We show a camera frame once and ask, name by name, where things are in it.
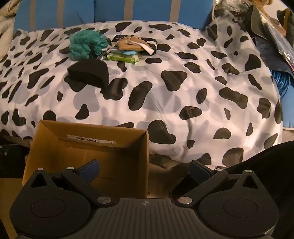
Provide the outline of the black tissue pack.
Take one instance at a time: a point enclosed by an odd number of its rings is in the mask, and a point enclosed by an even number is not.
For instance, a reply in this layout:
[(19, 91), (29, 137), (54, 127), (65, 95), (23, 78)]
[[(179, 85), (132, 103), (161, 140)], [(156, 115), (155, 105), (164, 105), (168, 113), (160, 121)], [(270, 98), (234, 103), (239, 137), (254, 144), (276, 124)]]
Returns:
[(116, 43), (116, 42), (118, 42), (119, 40), (121, 40), (121, 39), (123, 39), (123, 38), (125, 38), (125, 37), (127, 37), (127, 35), (116, 35), (116, 36), (111, 40), (111, 42), (112, 42), (112, 43)]

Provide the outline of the blue wet wipes pack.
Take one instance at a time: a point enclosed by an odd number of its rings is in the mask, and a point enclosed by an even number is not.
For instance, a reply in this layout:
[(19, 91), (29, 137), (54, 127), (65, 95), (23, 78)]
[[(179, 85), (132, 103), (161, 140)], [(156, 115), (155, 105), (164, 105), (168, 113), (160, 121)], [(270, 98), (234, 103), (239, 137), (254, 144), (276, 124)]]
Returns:
[(120, 53), (127, 55), (127, 56), (134, 56), (136, 54), (138, 54), (138, 51), (120, 51)]

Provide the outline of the teal mesh bath loofah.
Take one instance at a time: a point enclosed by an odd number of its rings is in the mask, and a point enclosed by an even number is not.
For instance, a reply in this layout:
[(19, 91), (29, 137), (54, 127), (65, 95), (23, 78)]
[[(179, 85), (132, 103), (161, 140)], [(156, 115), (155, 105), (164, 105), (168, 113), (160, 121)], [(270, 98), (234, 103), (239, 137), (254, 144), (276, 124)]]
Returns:
[(97, 59), (109, 45), (105, 35), (88, 29), (72, 34), (69, 41), (69, 54), (74, 61)]

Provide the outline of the black foam sponge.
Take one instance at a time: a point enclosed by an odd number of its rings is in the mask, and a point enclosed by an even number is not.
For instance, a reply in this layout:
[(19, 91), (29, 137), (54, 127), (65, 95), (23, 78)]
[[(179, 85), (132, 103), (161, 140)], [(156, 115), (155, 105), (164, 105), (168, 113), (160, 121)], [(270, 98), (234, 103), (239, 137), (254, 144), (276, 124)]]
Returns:
[(100, 89), (106, 89), (110, 81), (107, 64), (98, 59), (78, 61), (68, 67), (67, 72), (70, 79)]

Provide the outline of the white elastic band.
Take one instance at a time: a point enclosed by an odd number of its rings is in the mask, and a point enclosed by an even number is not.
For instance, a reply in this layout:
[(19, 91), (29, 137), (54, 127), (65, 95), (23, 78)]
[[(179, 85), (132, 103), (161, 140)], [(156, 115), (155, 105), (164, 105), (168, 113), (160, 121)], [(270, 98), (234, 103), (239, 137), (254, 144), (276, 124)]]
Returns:
[(148, 44), (139, 43), (139, 42), (135, 42), (135, 41), (131, 41), (131, 40), (127, 40), (127, 44), (140, 46), (142, 49), (144, 49), (150, 55), (153, 55), (153, 53), (155, 52)]

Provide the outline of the clutter pile of bags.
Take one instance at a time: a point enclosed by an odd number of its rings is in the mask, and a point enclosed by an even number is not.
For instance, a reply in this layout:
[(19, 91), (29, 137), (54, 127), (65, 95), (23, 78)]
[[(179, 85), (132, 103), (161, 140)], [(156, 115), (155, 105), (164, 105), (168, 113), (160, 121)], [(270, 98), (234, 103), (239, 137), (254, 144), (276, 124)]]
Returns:
[(272, 1), (214, 1), (211, 18), (229, 11), (243, 30), (253, 37), (261, 57), (270, 70), (293, 74), (293, 48), (286, 30), (263, 9)]

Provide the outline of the green wet wipes pack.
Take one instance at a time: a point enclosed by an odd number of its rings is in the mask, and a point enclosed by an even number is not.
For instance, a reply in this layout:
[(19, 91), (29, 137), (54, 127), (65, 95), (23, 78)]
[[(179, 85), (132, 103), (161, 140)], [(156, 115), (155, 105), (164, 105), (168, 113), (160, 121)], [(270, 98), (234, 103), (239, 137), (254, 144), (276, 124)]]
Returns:
[(140, 58), (141, 58), (140, 54), (136, 54), (136, 55), (131, 56), (131, 55), (125, 55), (122, 53), (109, 53), (107, 55), (108, 60), (131, 63), (131, 64), (136, 64), (137, 62), (139, 62)]

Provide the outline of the cow print bed sheet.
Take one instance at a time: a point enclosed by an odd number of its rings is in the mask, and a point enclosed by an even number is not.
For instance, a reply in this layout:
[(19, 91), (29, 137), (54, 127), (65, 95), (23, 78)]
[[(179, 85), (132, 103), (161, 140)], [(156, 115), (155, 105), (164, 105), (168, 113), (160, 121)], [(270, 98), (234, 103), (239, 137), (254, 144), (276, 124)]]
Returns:
[[(107, 87), (73, 80), (70, 38), (135, 35), (156, 49), (136, 64), (107, 60)], [(1, 133), (32, 138), (41, 120), (125, 126), (149, 134), (152, 154), (232, 166), (281, 142), (276, 84), (228, 11), (204, 31), (173, 22), (110, 21), (18, 30), (1, 59)]]

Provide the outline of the blue striped cushion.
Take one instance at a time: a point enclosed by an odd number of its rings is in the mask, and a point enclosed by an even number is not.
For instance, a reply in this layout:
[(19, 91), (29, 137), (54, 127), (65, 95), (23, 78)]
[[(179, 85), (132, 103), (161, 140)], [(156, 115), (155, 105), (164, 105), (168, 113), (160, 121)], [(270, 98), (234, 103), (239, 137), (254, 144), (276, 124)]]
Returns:
[(95, 4), (92, 0), (21, 1), (15, 16), (14, 31), (64, 28), (93, 23)]
[(170, 21), (204, 29), (211, 21), (213, 0), (95, 1), (95, 21)]

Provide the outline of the beige quilted blanket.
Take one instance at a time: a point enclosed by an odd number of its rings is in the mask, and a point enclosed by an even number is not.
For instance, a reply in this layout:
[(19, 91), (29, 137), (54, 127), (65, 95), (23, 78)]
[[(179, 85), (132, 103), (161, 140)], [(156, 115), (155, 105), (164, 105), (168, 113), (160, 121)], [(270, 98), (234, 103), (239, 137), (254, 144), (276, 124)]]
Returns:
[(8, 1), (1, 7), (1, 58), (3, 58), (10, 49), (10, 43), (14, 35), (15, 16), (19, 4), (20, 0), (12, 0)]

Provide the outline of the tan drawstring pouch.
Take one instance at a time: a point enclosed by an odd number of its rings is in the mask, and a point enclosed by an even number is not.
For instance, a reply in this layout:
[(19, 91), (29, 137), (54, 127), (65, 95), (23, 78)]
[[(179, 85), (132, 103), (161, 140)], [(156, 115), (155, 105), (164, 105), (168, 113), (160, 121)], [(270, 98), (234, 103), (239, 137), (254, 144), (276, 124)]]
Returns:
[(148, 45), (139, 38), (125, 37), (116, 43), (116, 47), (118, 47), (119, 50), (143, 51)]

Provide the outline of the blue striped cushion left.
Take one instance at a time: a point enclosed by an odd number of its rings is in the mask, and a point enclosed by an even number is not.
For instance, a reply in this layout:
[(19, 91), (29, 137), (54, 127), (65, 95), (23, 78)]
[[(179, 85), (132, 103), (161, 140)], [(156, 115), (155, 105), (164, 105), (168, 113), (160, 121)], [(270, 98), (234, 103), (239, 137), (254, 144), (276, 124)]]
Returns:
[(14, 31), (64, 28), (93, 23), (95, 4), (92, 0), (21, 1), (15, 16)]

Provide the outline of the blue striped cushion right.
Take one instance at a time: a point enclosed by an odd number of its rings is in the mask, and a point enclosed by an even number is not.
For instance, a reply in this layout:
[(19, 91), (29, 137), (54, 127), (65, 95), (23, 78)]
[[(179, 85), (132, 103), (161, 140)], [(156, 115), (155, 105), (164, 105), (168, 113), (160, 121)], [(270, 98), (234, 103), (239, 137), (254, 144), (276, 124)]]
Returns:
[(213, 0), (95, 1), (95, 21), (170, 21), (204, 29), (211, 21)]

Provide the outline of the cardboard box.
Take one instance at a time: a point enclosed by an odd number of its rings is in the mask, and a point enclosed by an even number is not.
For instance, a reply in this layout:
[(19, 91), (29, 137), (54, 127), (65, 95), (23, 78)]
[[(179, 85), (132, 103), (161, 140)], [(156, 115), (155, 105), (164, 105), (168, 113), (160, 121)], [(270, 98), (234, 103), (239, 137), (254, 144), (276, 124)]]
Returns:
[(60, 173), (96, 159), (100, 170), (91, 183), (114, 198), (148, 195), (148, 133), (120, 126), (41, 120), (30, 147), (22, 182), (38, 168)]

